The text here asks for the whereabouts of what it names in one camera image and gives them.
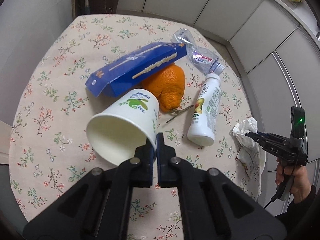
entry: avocado image on bottle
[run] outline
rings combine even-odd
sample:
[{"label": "avocado image on bottle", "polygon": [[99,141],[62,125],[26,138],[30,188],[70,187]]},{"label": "avocado image on bottle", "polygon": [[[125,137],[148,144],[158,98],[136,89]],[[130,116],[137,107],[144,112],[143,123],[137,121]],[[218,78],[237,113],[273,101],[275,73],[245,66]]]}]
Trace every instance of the avocado image on bottle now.
[{"label": "avocado image on bottle", "polygon": [[195,106],[195,113],[201,114],[202,113],[202,105],[204,103],[204,98],[200,98],[197,100],[196,102],[196,106]]}]

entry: blue cardboard box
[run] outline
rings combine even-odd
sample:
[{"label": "blue cardboard box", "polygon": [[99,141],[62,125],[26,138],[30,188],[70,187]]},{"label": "blue cardboard box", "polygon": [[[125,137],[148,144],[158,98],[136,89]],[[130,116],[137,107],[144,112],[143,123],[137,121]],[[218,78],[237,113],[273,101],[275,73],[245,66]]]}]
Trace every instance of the blue cardboard box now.
[{"label": "blue cardboard box", "polygon": [[154,42],[98,69],[85,85],[95,97],[117,97],[186,54],[185,44]]}]

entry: wrist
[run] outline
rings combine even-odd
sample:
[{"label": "wrist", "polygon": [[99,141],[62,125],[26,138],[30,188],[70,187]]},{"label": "wrist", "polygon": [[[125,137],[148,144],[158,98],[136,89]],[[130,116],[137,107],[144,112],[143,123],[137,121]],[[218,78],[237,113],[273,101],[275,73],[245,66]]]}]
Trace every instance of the wrist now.
[{"label": "wrist", "polygon": [[308,185],[302,189],[299,189],[297,192],[293,194],[293,202],[298,204],[305,200],[311,192],[311,185]]}]

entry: flower pattern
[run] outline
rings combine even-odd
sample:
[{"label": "flower pattern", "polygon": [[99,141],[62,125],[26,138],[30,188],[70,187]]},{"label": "flower pattern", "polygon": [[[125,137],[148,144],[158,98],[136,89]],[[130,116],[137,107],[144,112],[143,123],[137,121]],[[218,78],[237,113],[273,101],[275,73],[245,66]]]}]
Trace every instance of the flower pattern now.
[{"label": "flower pattern", "polygon": [[[89,119],[115,102],[115,98],[94,98],[86,90],[84,83],[90,74],[140,46],[169,42],[180,28],[188,28],[197,45],[215,51],[200,33],[186,25],[111,14],[79,16],[50,47],[21,96],[10,140],[10,184],[27,220],[62,196],[92,168],[114,168],[95,152],[86,137]],[[186,76],[183,109],[195,102],[204,76],[186,57],[176,64]],[[155,113],[150,126],[158,127],[164,133],[165,143],[193,167],[217,167],[257,199],[260,170],[249,179],[244,169],[237,166],[240,148],[229,134],[237,120],[251,117],[250,108],[240,80],[228,64],[220,77],[223,94],[212,146],[200,147],[188,140],[192,110],[168,124],[165,122],[171,114]],[[153,176],[151,188],[133,190],[127,240],[183,240],[177,188],[159,187],[156,163]]]}]

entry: screw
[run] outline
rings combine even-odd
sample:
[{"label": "screw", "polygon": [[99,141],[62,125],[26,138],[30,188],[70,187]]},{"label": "screw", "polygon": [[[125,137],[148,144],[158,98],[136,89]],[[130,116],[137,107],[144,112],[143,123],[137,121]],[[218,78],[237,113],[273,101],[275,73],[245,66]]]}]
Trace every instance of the screw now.
[{"label": "screw", "polygon": [[179,157],[172,157],[170,161],[173,164],[179,164],[181,162],[181,159]]},{"label": "screw", "polygon": [[211,176],[217,176],[219,174],[219,171],[216,168],[210,168],[209,169],[209,174]]},{"label": "screw", "polygon": [[137,157],[133,157],[133,158],[130,159],[130,163],[137,165],[137,164],[140,163],[140,159],[137,158]]},{"label": "screw", "polygon": [[93,168],[91,173],[93,176],[98,176],[102,173],[102,169],[101,168]]}]

